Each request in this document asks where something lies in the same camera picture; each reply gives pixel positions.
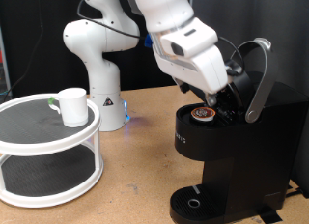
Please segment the blue led light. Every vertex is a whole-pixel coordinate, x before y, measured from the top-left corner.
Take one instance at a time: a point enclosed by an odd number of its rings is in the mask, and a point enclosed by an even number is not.
[[[127,103],[125,101],[125,112],[126,112],[126,120],[129,120],[129,115],[127,114]]]

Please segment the robot sticker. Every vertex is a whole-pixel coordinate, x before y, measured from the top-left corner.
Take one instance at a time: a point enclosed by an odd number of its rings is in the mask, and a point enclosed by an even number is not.
[[[109,97],[107,97],[105,104],[103,106],[111,106],[111,105],[114,105],[114,103]]]

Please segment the black coffee machine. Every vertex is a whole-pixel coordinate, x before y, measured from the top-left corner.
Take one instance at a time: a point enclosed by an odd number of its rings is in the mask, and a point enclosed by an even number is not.
[[[263,50],[265,72],[245,72],[218,93],[211,124],[191,118],[204,103],[177,112],[177,151],[205,162],[202,183],[171,197],[170,214],[178,224],[222,224],[254,215],[266,220],[283,207],[308,97],[275,82],[270,42],[256,39],[239,51],[246,56],[255,48]]]

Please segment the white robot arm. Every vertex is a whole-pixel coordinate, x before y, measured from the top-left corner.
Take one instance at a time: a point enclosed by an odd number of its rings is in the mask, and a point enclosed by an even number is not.
[[[204,92],[209,106],[218,91],[231,82],[222,56],[214,45],[218,37],[198,18],[188,0],[135,0],[146,19],[161,70],[180,86],[188,83]]]
[[[86,2],[102,12],[103,19],[96,19],[96,22],[139,35],[137,25],[124,13],[119,0]],[[100,131],[121,128],[126,122],[126,110],[120,97],[120,71],[114,63],[103,59],[102,53],[133,48],[138,40],[86,19],[69,23],[63,38],[67,48],[76,54],[87,68],[90,100],[98,106],[102,118]]]

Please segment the white cup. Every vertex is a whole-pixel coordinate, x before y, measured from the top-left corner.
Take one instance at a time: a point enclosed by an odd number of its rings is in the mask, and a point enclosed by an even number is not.
[[[54,99],[59,100],[59,107],[52,104]],[[62,114],[65,126],[78,127],[88,123],[87,93],[82,88],[68,88],[58,93],[56,98],[50,98],[48,104],[51,109]]]

